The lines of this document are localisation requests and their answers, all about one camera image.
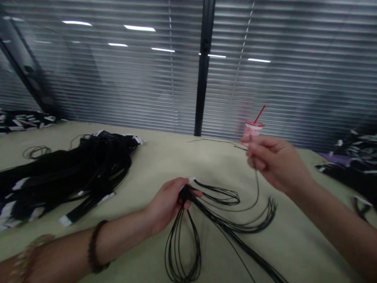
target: bracelet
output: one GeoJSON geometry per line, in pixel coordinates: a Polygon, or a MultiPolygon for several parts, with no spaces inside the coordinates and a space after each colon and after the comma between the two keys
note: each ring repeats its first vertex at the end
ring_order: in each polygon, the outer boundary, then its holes
{"type": "Polygon", "coordinates": [[[107,222],[108,222],[107,220],[102,220],[100,223],[97,224],[97,226],[94,228],[94,231],[90,239],[90,243],[89,243],[88,261],[89,261],[90,268],[92,269],[92,272],[95,274],[100,273],[101,271],[104,271],[110,265],[110,262],[108,262],[105,265],[100,265],[97,259],[97,255],[95,253],[99,231],[101,230],[102,226],[107,222]]]}
{"type": "Polygon", "coordinates": [[[54,235],[46,234],[39,236],[26,246],[26,248],[17,256],[13,271],[9,275],[9,283],[26,282],[29,271],[33,266],[33,253],[36,248],[55,239],[54,235]]]}

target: plastic cup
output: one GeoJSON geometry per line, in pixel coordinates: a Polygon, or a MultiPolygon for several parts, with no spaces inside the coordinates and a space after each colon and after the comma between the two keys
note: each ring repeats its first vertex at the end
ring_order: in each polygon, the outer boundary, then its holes
{"type": "MultiPolygon", "coordinates": [[[[264,127],[263,123],[253,123],[251,121],[246,121],[245,123],[245,131],[243,132],[243,137],[248,136],[258,136],[259,133],[262,131],[264,127]]],[[[249,143],[242,143],[244,146],[249,146],[249,143]]]]}

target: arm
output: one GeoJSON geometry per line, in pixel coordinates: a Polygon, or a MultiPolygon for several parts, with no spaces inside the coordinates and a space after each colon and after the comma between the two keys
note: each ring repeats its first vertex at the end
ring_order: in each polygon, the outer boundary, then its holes
{"type": "Polygon", "coordinates": [[[318,185],[291,144],[267,136],[244,141],[250,140],[249,165],[284,192],[360,275],[376,282],[377,230],[318,185]]]}
{"type": "MultiPolygon", "coordinates": [[[[185,178],[167,182],[145,209],[106,223],[96,242],[99,263],[104,265],[161,232],[179,211],[182,205],[178,200],[179,190],[188,182],[185,178]]],[[[189,206],[190,202],[185,202],[185,209],[189,206]]],[[[27,281],[76,282],[91,273],[88,244],[93,230],[65,236],[35,250],[35,260],[27,281]]],[[[0,263],[0,283],[8,282],[15,263],[16,256],[0,263]]]]}

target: beige table surface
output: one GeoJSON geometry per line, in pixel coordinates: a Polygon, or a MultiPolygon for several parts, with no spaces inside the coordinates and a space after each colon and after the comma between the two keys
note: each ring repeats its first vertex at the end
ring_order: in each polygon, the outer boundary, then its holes
{"type": "MultiPolygon", "coordinates": [[[[161,185],[175,177],[195,176],[200,182],[237,190],[242,207],[256,197],[254,171],[246,164],[245,152],[229,143],[188,141],[193,136],[130,129],[94,123],[67,122],[42,130],[13,132],[0,138],[0,170],[28,162],[22,152],[33,145],[46,145],[53,151],[69,149],[70,141],[79,134],[105,129],[108,132],[137,134],[147,142],[132,157],[127,177],[116,190],[116,196],[90,211],[71,227],[63,227],[58,219],[71,211],[79,201],[64,204],[33,223],[9,229],[0,234],[0,260],[22,251],[36,237],[52,233],[58,237],[94,226],[103,219],[114,219],[146,206],[161,185]]],[[[347,206],[356,193],[319,173],[313,164],[323,159],[312,151],[300,150],[301,158],[313,178],[347,206]]],[[[306,216],[282,193],[259,175],[260,200],[246,213],[226,213],[229,219],[248,220],[258,215],[272,196],[278,203],[274,221],[261,233],[241,238],[285,278],[293,282],[360,282],[359,276],[342,259],[306,216]]],[[[251,282],[236,253],[220,231],[194,206],[190,208],[200,235],[202,270],[198,282],[251,282]]],[[[377,224],[377,216],[368,219],[377,224]]],[[[120,256],[99,275],[90,275],[83,282],[170,282],[164,265],[164,249],[171,225],[120,256]]],[[[187,264],[192,260],[193,237],[183,230],[182,251],[187,264]]],[[[256,282],[272,282],[271,278],[245,253],[246,265],[256,282]]]]}

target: forearm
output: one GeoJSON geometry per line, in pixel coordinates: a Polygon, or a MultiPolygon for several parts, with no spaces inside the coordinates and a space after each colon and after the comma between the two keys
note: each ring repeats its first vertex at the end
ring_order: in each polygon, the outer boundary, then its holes
{"type": "Polygon", "coordinates": [[[329,191],[311,184],[287,195],[338,252],[370,282],[377,279],[377,230],[329,191]]]}
{"type": "MultiPolygon", "coordinates": [[[[94,228],[45,244],[35,251],[29,282],[76,282],[91,273],[88,245],[94,228]]],[[[151,223],[144,211],[138,211],[106,223],[96,241],[100,264],[110,262],[150,237],[151,223]]],[[[10,273],[15,257],[0,263],[0,273],[10,273]]]]}

